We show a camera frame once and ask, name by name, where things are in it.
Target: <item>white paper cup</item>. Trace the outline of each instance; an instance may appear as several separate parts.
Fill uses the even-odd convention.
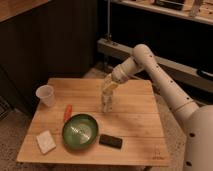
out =
[[[40,86],[36,90],[36,96],[44,103],[47,107],[51,107],[55,104],[54,88],[50,85]]]

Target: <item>table top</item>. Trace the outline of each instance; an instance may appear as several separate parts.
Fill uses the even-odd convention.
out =
[[[120,85],[113,95],[112,111],[101,112],[103,79],[51,78],[56,104],[45,107],[39,103],[24,142],[18,162],[66,163],[98,165],[168,166],[169,154],[150,81],[130,80]],[[87,113],[99,125],[95,143],[83,151],[68,151],[62,141],[63,115],[68,104],[72,116]],[[43,155],[36,136],[50,130],[56,148]],[[121,149],[98,143],[100,134],[123,139]]]
[[[0,0],[0,22],[31,10],[50,0]]]

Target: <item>red object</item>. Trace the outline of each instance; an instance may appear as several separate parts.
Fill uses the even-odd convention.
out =
[[[65,112],[64,112],[64,122],[66,122],[72,114],[72,105],[67,105]]]

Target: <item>green bowl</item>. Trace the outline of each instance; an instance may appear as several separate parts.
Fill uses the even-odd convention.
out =
[[[77,114],[71,117],[63,127],[62,137],[65,145],[71,150],[88,148],[98,135],[98,124],[88,114]]]

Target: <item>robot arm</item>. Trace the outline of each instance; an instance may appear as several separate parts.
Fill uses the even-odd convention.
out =
[[[137,45],[133,56],[107,76],[102,91],[103,110],[112,103],[113,89],[145,69],[187,136],[184,171],[213,170],[213,105],[199,106],[157,64],[146,45]]]

